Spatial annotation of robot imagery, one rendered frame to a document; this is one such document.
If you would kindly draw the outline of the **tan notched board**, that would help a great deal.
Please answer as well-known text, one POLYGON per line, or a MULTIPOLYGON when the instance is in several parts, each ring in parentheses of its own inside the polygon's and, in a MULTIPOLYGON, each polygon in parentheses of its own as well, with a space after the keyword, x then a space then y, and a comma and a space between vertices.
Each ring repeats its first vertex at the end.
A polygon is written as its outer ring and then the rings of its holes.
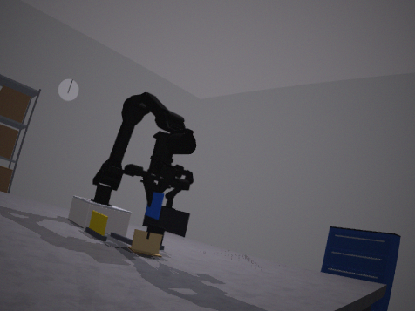
POLYGON ((162 257, 159 254, 160 243, 163 235, 150 233, 147 239, 147 231, 134 229, 133 243, 130 250, 137 254, 146 254, 162 257))

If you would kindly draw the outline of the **blue board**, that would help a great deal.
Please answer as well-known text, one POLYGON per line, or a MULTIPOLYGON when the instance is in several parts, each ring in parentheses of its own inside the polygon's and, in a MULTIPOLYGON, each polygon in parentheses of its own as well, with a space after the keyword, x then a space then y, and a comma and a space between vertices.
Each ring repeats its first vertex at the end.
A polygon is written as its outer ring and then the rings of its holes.
POLYGON ((159 220, 163 198, 164 198, 164 193, 153 193, 152 204, 150 207, 147 206, 145 215, 159 220))

